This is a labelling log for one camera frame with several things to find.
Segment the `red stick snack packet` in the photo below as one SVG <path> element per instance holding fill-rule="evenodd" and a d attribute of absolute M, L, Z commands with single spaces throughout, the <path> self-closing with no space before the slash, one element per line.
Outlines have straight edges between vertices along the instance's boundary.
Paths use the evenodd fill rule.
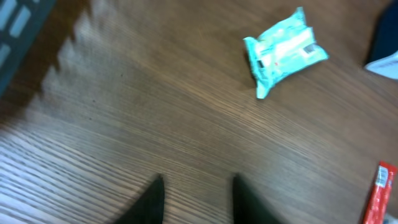
<path fill-rule="evenodd" d="M 384 217 L 396 174 L 396 166 L 384 161 L 379 163 L 362 224 L 385 223 Z"/>

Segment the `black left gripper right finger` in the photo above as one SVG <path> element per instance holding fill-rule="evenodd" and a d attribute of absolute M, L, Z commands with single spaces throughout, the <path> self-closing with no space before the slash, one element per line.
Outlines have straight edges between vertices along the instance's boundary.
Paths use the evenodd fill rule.
<path fill-rule="evenodd" d="M 232 211 L 234 224 L 281 224 L 240 174 L 232 180 Z"/>

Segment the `teal white wipes packet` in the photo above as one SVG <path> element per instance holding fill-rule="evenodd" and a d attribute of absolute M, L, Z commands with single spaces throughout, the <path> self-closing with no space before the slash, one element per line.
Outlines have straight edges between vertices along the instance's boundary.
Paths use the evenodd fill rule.
<path fill-rule="evenodd" d="M 258 99 L 264 99 L 289 75 L 329 58 L 317 44 L 302 7 L 296 8 L 290 17 L 265 30 L 259 37 L 246 37 L 243 41 L 256 81 Z"/>

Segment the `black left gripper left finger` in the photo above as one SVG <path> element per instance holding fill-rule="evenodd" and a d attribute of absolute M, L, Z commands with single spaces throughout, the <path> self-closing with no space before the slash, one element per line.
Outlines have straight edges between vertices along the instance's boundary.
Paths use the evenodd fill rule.
<path fill-rule="evenodd" d="M 114 224 L 163 224 L 164 207 L 164 178 L 158 174 Z"/>

